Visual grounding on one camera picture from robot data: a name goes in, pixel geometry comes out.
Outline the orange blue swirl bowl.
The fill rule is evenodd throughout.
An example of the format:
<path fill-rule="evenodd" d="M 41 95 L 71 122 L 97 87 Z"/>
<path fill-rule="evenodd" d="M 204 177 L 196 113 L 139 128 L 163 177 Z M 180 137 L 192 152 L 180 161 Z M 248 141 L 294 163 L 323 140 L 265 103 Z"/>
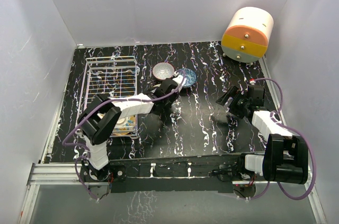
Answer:
<path fill-rule="evenodd" d="M 132 133 L 136 126 L 136 116 L 132 115 L 129 117 L 122 118 L 117 121 L 112 134 L 114 136 L 125 136 Z"/>

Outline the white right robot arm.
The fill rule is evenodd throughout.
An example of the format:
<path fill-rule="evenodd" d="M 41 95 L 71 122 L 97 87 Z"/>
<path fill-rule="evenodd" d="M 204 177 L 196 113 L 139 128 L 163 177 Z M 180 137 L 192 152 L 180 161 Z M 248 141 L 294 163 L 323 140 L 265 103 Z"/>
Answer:
<path fill-rule="evenodd" d="M 240 155 L 236 174 L 243 180 L 257 174 L 267 181 L 305 184 L 308 178 L 306 142 L 273 121 L 275 116 L 264 107 L 264 97 L 263 86 L 248 85 L 244 94 L 232 86 L 216 100 L 222 106 L 230 101 L 229 113 L 240 119 L 247 118 L 266 141 L 264 154 Z"/>

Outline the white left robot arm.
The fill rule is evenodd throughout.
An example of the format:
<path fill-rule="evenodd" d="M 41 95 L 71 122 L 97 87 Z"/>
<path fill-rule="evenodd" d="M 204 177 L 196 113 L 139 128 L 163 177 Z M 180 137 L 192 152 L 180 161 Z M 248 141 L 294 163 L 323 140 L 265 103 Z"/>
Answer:
<path fill-rule="evenodd" d="M 186 73 L 180 69 L 146 93 L 125 98 L 98 94 L 79 117 L 77 126 L 86 143 L 88 175 L 104 181 L 111 173 L 106 142 L 119 120 L 140 114 L 160 115 L 172 107 L 185 82 Z"/>

